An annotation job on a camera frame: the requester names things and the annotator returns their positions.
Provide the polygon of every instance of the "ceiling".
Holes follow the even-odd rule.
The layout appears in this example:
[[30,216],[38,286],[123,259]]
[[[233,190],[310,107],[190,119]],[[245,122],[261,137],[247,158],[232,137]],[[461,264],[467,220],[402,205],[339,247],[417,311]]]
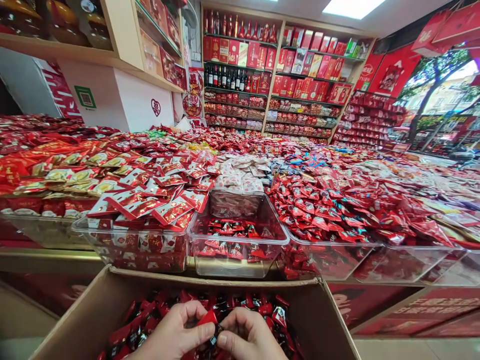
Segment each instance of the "ceiling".
[[330,0],[208,0],[254,10],[319,21],[365,31],[377,38],[386,37],[451,0],[385,0],[362,20],[322,14]]

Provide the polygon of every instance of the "hand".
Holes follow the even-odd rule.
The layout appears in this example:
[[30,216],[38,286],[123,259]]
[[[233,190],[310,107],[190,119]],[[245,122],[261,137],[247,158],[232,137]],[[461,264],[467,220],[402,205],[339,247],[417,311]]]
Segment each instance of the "hand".
[[135,360],[180,360],[183,355],[215,334],[213,322],[185,328],[190,320],[200,320],[207,310],[199,301],[174,305],[145,343],[128,358]]
[[236,307],[220,325],[227,330],[220,333],[217,345],[236,360],[287,359],[258,312]]

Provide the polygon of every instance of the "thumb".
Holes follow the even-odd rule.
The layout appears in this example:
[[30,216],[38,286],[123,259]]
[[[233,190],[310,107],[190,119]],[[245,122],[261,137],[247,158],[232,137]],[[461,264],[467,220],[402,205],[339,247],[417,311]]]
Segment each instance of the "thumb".
[[208,322],[200,326],[185,329],[185,335],[182,339],[182,347],[190,351],[208,341],[215,334],[215,324]]
[[237,360],[252,359],[251,344],[231,331],[222,331],[217,344],[220,349],[229,352]]

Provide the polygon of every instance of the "red banner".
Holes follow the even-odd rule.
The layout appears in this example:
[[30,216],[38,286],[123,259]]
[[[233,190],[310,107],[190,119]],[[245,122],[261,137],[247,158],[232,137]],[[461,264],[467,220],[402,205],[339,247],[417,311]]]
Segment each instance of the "red banner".
[[434,289],[355,335],[407,336],[480,308],[480,288]]

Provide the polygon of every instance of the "clear plastic container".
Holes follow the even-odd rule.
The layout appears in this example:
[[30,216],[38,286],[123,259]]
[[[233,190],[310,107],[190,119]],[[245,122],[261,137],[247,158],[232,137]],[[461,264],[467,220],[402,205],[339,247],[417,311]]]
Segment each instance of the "clear plastic container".
[[302,245],[322,279],[327,281],[348,279],[375,248],[382,246],[379,243],[310,242],[287,231],[292,241]]
[[76,219],[28,215],[2,215],[18,230],[47,249],[92,250],[85,238],[71,230]]
[[181,273],[187,268],[185,231],[111,228],[109,222],[83,217],[71,229],[93,246],[105,264],[151,273]]
[[[210,221],[215,219],[254,222],[256,232],[263,238],[209,235]],[[212,190],[205,210],[194,215],[187,233],[196,273],[201,276],[264,278],[282,246],[290,241],[272,203],[262,192]],[[212,242],[221,245],[220,249],[226,249],[227,253],[207,253],[211,248],[208,243]]]
[[362,283],[415,283],[454,249],[445,246],[390,246],[378,248],[356,269]]

